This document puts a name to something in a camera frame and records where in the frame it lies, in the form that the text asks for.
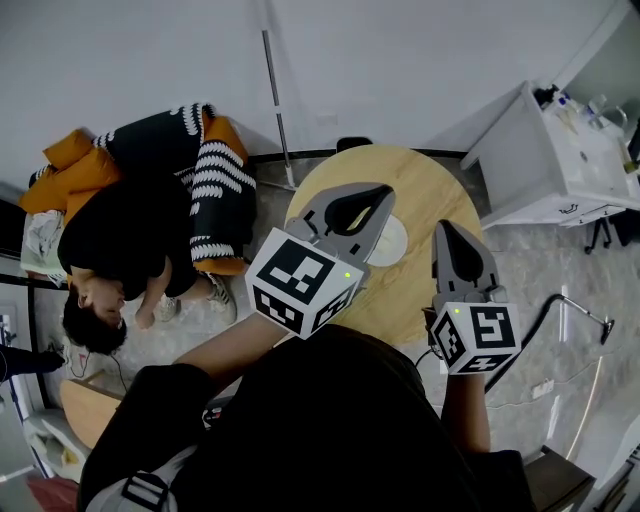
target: wooden chair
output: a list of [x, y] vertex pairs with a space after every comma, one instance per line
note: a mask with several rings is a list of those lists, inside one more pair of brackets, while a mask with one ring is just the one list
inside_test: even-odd
[[60, 399], [73, 432], [87, 447], [94, 448], [107, 428], [122, 397], [91, 385], [91, 381], [104, 374], [104, 370], [83, 380], [63, 380]]

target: red cloth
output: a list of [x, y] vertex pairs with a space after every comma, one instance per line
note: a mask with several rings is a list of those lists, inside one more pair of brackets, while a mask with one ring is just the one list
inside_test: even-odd
[[31, 477], [27, 485], [45, 512], [76, 512], [78, 484], [73, 480]]

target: faucet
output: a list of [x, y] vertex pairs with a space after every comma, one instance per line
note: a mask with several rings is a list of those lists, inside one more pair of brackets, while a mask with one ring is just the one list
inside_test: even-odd
[[598, 112], [593, 116], [593, 118], [589, 121], [589, 124], [594, 128], [596, 128], [597, 130], [602, 130], [604, 128], [604, 125], [602, 124], [602, 120], [600, 118], [608, 112], [617, 112], [620, 115], [620, 119], [622, 119], [622, 123], [617, 126], [620, 127], [623, 133], [626, 132], [627, 125], [629, 124], [629, 117], [627, 116], [626, 112], [618, 106], [603, 108], [600, 112]]

